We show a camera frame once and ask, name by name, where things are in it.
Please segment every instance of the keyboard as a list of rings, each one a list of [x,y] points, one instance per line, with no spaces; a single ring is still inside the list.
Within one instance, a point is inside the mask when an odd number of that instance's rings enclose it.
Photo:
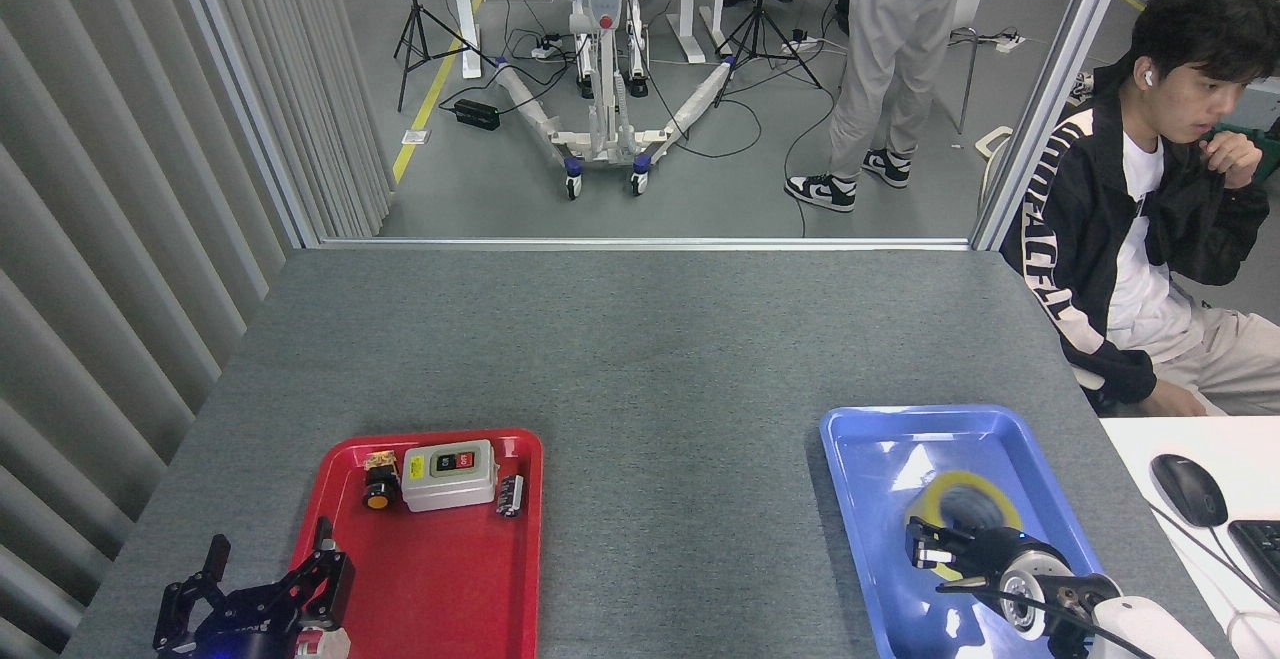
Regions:
[[[1229,531],[1258,586],[1280,601],[1280,520],[1236,520]]]

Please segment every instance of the tripod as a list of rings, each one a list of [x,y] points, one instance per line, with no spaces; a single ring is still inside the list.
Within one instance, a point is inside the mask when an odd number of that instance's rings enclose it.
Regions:
[[[444,31],[448,31],[449,35],[453,35],[453,38],[461,41],[461,47],[448,50],[448,52],[430,52],[430,50],[426,49],[426,31],[422,29],[422,15],[434,20],[435,24],[439,24]],[[413,35],[417,35],[417,44],[413,44]],[[416,70],[417,67],[425,65],[425,63],[431,59],[448,58],[451,54],[476,52],[476,56],[484,59],[486,65],[498,68],[498,63],[484,56],[484,52],[480,52],[480,47],[476,47],[475,44],[471,44],[463,38],[462,35],[458,35],[457,31],[453,31],[452,26],[444,24],[443,20],[439,20],[439,17],[426,12],[422,4],[417,3],[417,0],[413,0],[412,6],[410,8],[408,18],[404,20],[404,29],[401,31],[399,42],[396,45],[396,52],[392,54],[393,59],[399,56],[401,49],[404,50],[404,72],[401,74],[401,95],[398,102],[396,104],[397,111],[401,111],[401,109],[404,107],[404,84],[408,82],[408,72]],[[417,61],[412,61],[415,54],[420,58]]]
[[[786,54],[771,54],[763,50],[764,38],[760,31],[762,24],[768,24],[769,29],[773,29],[773,35],[777,36],[778,41],[781,41],[783,47],[786,47]],[[733,70],[736,70],[737,67],[741,67],[742,63],[749,61],[749,59],[795,59],[795,61],[800,61],[800,67],[804,68],[805,74],[809,75],[809,81],[813,81],[813,84],[817,86],[818,90],[822,90],[818,77],[813,75],[813,70],[809,70],[808,63],[805,63],[804,59],[800,58],[800,54],[796,52],[796,49],[788,44],[786,35],[782,35],[782,29],[778,29],[778,26],[773,22],[773,17],[769,17],[769,13],[764,12],[764,0],[754,0],[751,10],[748,13],[746,18],[744,18],[744,20],[741,20],[740,24],[736,26],[723,41],[721,41],[718,47],[716,47],[716,51],[721,54],[721,56],[724,55],[724,49],[730,41],[737,45],[737,52],[733,56],[733,67],[730,68],[730,79],[733,77]],[[728,86],[728,81],[724,81],[724,86]]]

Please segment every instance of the computer mouse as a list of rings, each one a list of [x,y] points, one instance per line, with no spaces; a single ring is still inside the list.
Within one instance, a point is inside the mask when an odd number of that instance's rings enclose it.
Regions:
[[[1179,454],[1161,454],[1151,461],[1151,473],[1169,503],[1193,527],[1226,522],[1222,490],[1204,467]]]

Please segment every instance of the black and white sneaker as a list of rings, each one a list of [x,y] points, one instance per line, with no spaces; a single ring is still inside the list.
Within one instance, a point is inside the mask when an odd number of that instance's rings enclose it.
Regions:
[[[818,173],[814,177],[790,177],[782,184],[782,191],[801,202],[813,203],[814,207],[831,209],[832,212],[851,212],[858,182],[850,179],[841,180],[840,184],[847,184],[849,191],[841,189],[829,173]]]
[[[863,170],[873,173],[893,189],[901,189],[911,175],[911,157],[890,152],[887,148],[873,148],[863,157]]]

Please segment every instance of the white t-shirt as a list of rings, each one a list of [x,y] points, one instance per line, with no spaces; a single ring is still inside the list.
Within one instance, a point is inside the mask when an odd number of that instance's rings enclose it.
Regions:
[[[1129,195],[1142,203],[1160,186],[1165,147],[1143,152],[1124,138],[1124,177]],[[1192,302],[1169,279],[1169,266],[1147,258],[1151,220],[1134,218],[1116,255],[1116,289],[1107,311],[1107,339],[1120,349],[1143,349],[1152,362],[1171,360],[1198,344],[1202,328],[1192,321]]]

